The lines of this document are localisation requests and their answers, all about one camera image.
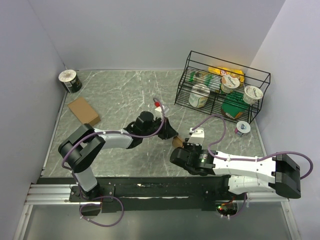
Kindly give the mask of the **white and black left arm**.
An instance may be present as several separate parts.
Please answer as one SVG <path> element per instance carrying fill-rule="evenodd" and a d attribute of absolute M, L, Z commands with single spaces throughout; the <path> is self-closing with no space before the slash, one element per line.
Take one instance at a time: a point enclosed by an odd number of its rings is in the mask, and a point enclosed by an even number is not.
<path fill-rule="evenodd" d="M 133 149 L 143 139 L 157 136 L 162 140 L 178 136 L 165 116 L 155 117 L 143 111 L 135 121 L 120 130 L 99 130 L 84 123 L 58 147 L 62 157 L 61 166 L 71 172 L 87 201 L 94 201 L 99 195 L 100 185 L 91 165 L 103 149 Z"/>

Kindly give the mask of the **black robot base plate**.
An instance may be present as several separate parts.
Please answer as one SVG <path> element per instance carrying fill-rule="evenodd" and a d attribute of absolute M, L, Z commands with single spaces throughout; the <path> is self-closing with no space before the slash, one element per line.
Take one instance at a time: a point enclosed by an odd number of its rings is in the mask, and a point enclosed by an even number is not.
<path fill-rule="evenodd" d="M 69 201 L 96 203 L 102 213 L 117 211 L 192 210 L 215 211 L 220 202 L 242 201 L 243 193 L 229 191 L 229 176 L 99 177 L 92 193 L 79 190 L 72 178 L 37 180 L 39 185 L 70 185 Z"/>

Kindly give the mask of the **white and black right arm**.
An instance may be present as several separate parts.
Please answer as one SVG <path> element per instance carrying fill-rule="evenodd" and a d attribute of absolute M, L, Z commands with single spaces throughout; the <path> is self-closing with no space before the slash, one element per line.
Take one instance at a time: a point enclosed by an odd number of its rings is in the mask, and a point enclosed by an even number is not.
<path fill-rule="evenodd" d="M 286 153 L 266 159 L 208 151 L 185 142 L 170 155 L 170 162 L 191 175 L 229 176 L 218 187 L 223 199 L 243 193 L 276 193 L 287 199 L 301 198 L 300 166 Z"/>

